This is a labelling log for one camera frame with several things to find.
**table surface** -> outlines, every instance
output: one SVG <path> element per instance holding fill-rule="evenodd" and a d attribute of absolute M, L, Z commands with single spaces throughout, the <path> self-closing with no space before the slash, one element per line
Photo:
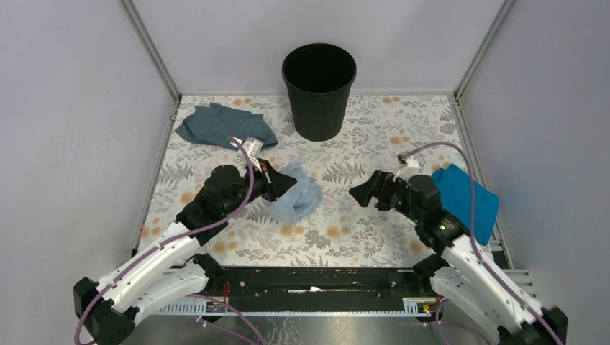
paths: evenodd
<path fill-rule="evenodd" d="M 279 95 L 184 96 L 174 128 L 194 106 L 210 103 L 263 113 L 279 144 L 260 156 L 276 170 L 290 161 L 302 162 L 324 195 L 318 209 L 296 225 L 273 219 L 268 205 L 258 199 L 201 252 L 210 252 L 222 265 L 343 267 L 412 267 L 432 253 L 404 216 L 380 212 L 372 203 L 361 208 L 347 191 L 374 170 L 397 171 L 400 152 L 434 141 L 459 144 L 446 96 L 351 96 L 341 132 L 326 142 L 310 142 L 296 133 L 288 98 Z M 423 174 L 451 163 L 464 167 L 450 148 L 429 149 L 416 157 Z M 191 144 L 171 134 L 139 249 L 160 236 L 211 171 L 223 164 L 245 173 L 236 152 Z"/>

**wire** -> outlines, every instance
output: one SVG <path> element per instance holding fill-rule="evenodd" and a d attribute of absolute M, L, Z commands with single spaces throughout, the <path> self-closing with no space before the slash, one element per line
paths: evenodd
<path fill-rule="evenodd" d="M 218 304 L 223 305 L 224 307 L 230 309 L 233 313 L 237 314 L 237 316 L 239 316 L 254 331 L 254 333 L 256 333 L 256 336 L 263 343 L 263 345 L 267 345 L 267 341 L 265 340 L 265 337 L 261 334 L 261 332 L 258 330 L 258 328 L 254 327 L 254 325 L 252 325 L 250 320 L 248 320 L 242 313 L 240 313 L 237 309 L 230 306 L 228 303 L 222 302 L 221 300 L 217 300 L 216 298 L 211 298 L 209 296 L 202 295 L 200 293 L 191 293 L 189 296 L 203 298 L 204 300 L 209 300 L 210 302 L 218 303 Z"/>
<path fill-rule="evenodd" d="M 182 238 L 187 237 L 187 236 L 197 235 L 197 234 L 199 234 L 201 232 L 208 231 L 210 229 L 214 229 L 218 225 L 224 224 L 225 222 L 229 221 L 230 219 L 233 219 L 248 204 L 248 202 L 250 200 L 250 196 L 252 196 L 252 190 L 254 189 L 254 167 L 252 166 L 252 161 L 250 160 L 250 157 L 248 157 L 248 154 L 245 151 L 244 147 L 237 140 L 235 140 L 233 137 L 229 137 L 229 140 L 231 142 L 233 142 L 234 144 L 236 144 L 237 148 L 242 152 L 242 155 L 244 155 L 244 158 L 246 159 L 246 165 L 247 165 L 248 173 L 250 174 L 250 178 L 248 179 L 249 180 L 248 189 L 247 189 L 246 196 L 245 196 L 244 200 L 242 201 L 242 203 L 235 209 L 235 211 L 231 212 L 231 214 L 229 214 L 226 218 L 221 219 L 221 220 L 219 220 L 219 221 L 217 221 L 215 223 L 203 226 L 203 227 L 201 227 L 199 229 L 195 229 L 193 231 L 188 231 L 188 232 L 185 232 L 185 233 L 182 233 L 182 234 L 179 234 L 179 235 L 172 236 L 169 239 L 166 239 L 165 241 L 162 241 L 160 243 L 159 247 L 150 248 L 148 251 L 144 252 L 140 257 L 135 259 L 134 262 L 129 264 L 127 267 L 125 267 L 125 269 L 122 272 L 120 272 L 112 280 L 113 283 L 110 283 L 106 287 L 101 289 L 101 291 L 99 291 L 98 294 L 86 306 L 85 310 L 83 311 L 83 315 L 78 319 L 78 325 L 76 326 L 76 332 L 74 332 L 74 344 L 75 345 L 94 345 L 96 343 L 95 339 L 93 341 L 90 341 L 90 342 L 86 343 L 86 344 L 81 343 L 81 331 L 83 330 L 83 325 L 85 324 L 85 320 L 87 319 L 87 316 L 91 312 L 91 309 L 93 309 L 93 306 L 96 305 L 96 303 L 102 298 L 102 296 L 105 293 L 107 293 L 108 290 L 110 290 L 115 284 L 117 284 L 128 272 L 133 270 L 134 267 L 138 266 L 147 257 L 149 257 L 150 255 L 154 254 L 156 251 L 160 250 L 160 248 L 163 248 L 163 247 L 167 246 L 171 242 L 174 242 L 174 241 L 176 241 L 178 239 L 182 239 Z"/>
<path fill-rule="evenodd" d="M 547 321 L 545 321 L 542 318 L 542 316 L 538 315 L 538 313 L 523 298 L 521 298 L 521 296 L 519 296 L 516 292 L 514 292 L 513 289 L 508 284 L 506 284 L 506 282 L 504 282 L 502 280 L 500 275 L 498 275 L 498 273 L 496 273 L 496 271 L 493 270 L 493 268 L 490 266 L 490 264 L 484 260 L 483 255 L 478 251 L 476 239 L 475 239 L 475 180 L 473 177 L 472 165 L 470 163 L 470 160 L 468 159 L 468 156 L 466 156 L 464 151 L 462 151 L 462 149 L 460 149 L 456 144 L 453 144 L 451 142 L 431 142 L 429 144 L 425 144 L 420 147 L 417 147 L 416 149 L 413 149 L 412 151 L 409 151 L 404 155 L 401 154 L 401 156 L 410 157 L 412 155 L 415 155 L 418 152 L 421 152 L 425 149 L 428 149 L 428 148 L 434 147 L 434 146 L 448 146 L 448 147 L 452 147 L 452 148 L 456 149 L 460 153 L 462 158 L 464 159 L 464 162 L 466 163 L 466 170 L 468 172 L 468 177 L 470 178 L 470 199 L 471 199 L 470 200 L 470 245 L 473 248 L 473 252 L 475 253 L 475 256 L 477 257 L 477 259 L 479 259 L 479 261 L 481 261 L 483 263 L 483 266 L 486 268 L 487 272 L 489 272 L 489 274 L 498 282 L 498 284 L 500 284 L 500 286 L 503 289 L 505 289 L 505 291 L 508 292 L 510 294 L 510 296 L 512 296 L 515 300 L 517 300 L 517 302 L 519 302 L 519 304 L 521 306 L 526 308 L 527 311 L 529 311 L 536 318 L 536 320 L 538 320 L 538 322 L 540 322 L 540 324 L 545 328 L 545 330 L 548 332 L 548 334 L 551 335 L 551 337 L 553 338 L 555 343 L 557 345 L 563 345 L 563 342 L 561 341 L 561 339 L 559 339 L 559 336 L 555 333 L 555 331 L 553 331 L 551 326 L 549 326 Z M 440 328 L 439 328 L 439 333 L 441 333 L 441 336 L 443 337 L 443 339 L 445 339 L 445 337 L 442 335 L 442 332 L 440 331 Z"/>
<path fill-rule="evenodd" d="M 231 292 L 231 284 L 229 282 L 224 282 L 222 285 L 222 301 L 227 302 L 227 296 Z"/>
<path fill-rule="evenodd" d="M 232 329 L 230 329 L 230 328 L 227 328 L 227 327 L 224 327 L 224 326 L 220 326 L 220 325 L 216 325 L 215 323 L 213 323 L 213 322 L 208 322 L 208 321 L 204 321 L 204 327 L 205 327 L 205 326 L 212 326 L 212 327 L 218 328 L 218 329 L 219 329 L 219 330 L 221 330 L 221 331 L 225 331 L 225 332 L 227 332 L 227 333 L 229 333 L 229 334 L 233 334 L 233 335 L 234 335 L 234 336 L 236 336 L 237 338 L 240 338 L 240 339 L 242 339 L 243 341 L 246 341 L 246 342 L 247 342 L 247 343 L 249 343 L 249 344 L 252 344 L 252 345 L 258 345 L 258 343 L 255 343 L 255 342 L 254 342 L 254 341 L 252 341 L 251 339 L 246 338 L 246 336 L 243 336 L 242 334 L 239 334 L 239 333 L 237 333 L 236 331 L 233 331 L 233 330 L 232 330 Z"/>
<path fill-rule="evenodd" d="M 436 315 L 434 316 L 434 321 L 437 325 L 437 329 L 439 331 L 439 334 L 442 338 L 442 340 L 445 342 L 445 344 L 449 344 L 449 340 L 447 340 L 447 337 L 443 334 L 443 332 L 440 329 L 440 325 L 441 325 L 441 321 L 440 321 L 440 311 L 441 309 L 443 309 L 443 307 L 445 307 L 445 304 L 449 302 L 449 300 L 443 300 L 438 308 L 437 308 L 437 312 Z M 466 326 L 463 323 L 458 323 L 458 322 L 452 322 L 452 321 L 443 321 L 442 322 L 443 325 L 448 325 L 448 326 L 454 326 L 454 327 L 459 327 L 462 329 L 465 329 L 466 331 L 471 332 L 472 334 L 478 336 L 479 338 L 483 339 L 488 345 L 492 345 L 491 340 L 489 340 L 487 338 L 487 336 L 485 336 L 485 334 L 481 333 L 478 329 L 470 327 L 470 326 Z"/>

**black metal base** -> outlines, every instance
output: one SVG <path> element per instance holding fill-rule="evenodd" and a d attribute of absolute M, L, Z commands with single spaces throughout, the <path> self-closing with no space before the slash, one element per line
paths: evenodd
<path fill-rule="evenodd" d="M 210 278 L 201 293 L 227 295 L 240 311 L 404 311 L 405 297 L 436 296 L 413 269 L 222 267 L 209 254 L 194 262 Z"/>

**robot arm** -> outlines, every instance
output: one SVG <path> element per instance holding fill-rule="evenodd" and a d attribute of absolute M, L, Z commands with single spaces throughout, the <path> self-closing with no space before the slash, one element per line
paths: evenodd
<path fill-rule="evenodd" d="M 518 338 L 542 341 L 523 344 L 554 344 L 546 342 L 548 334 L 544 334 L 545 330 L 537 324 L 534 315 L 524 309 L 483 266 L 473 251 L 470 232 L 442 207 L 440 192 L 430 176 L 415 175 L 403 180 L 376 170 L 368 181 L 350 189 L 350 195 L 362 207 L 368 206 L 371 198 L 375 197 L 378 210 L 393 209 L 415 222 L 421 241 L 436 253 L 425 264 L 434 267 L 434 272 L 427 275 L 431 289 L 465 311 L 496 343 L 503 340 L 502 344 L 521 344 L 504 342 Z M 483 253 L 478 244 L 476 250 Z M 493 260 L 487 263 L 565 342 L 565 314 L 558 308 L 545 310 L 540 302 L 519 289 Z"/>
<path fill-rule="evenodd" d="M 74 285 L 75 312 L 79 318 L 94 297 L 112 285 L 93 306 L 84 323 L 98 345 L 120 344 L 151 313 L 176 299 L 205 289 L 209 278 L 202 266 L 195 262 L 172 275 L 161 276 L 176 261 L 192 255 L 227 226 L 224 222 L 208 231 L 187 234 L 221 221 L 235 211 L 247 195 L 250 178 L 254 182 L 249 201 L 259 197 L 277 200 L 296 184 L 294 178 L 276 172 L 268 161 L 250 159 L 256 160 L 254 176 L 246 173 L 241 177 L 232 165 L 216 167 L 194 200 L 184 207 L 159 239 L 97 282 L 85 277 Z M 176 236 L 181 238 L 166 243 Z M 153 247 L 158 250 L 142 259 L 141 256 Z M 138 263 L 115 282 L 119 274 L 135 262 Z"/>

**light blue plastic bag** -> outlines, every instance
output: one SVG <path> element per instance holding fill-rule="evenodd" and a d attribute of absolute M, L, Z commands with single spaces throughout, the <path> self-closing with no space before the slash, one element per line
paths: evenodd
<path fill-rule="evenodd" d="M 296 224 L 301 217 L 308 216 L 322 201 L 322 189 L 309 180 L 300 162 L 290 162 L 280 169 L 280 173 L 296 179 L 296 184 L 271 203 L 269 208 L 273 218 Z"/>

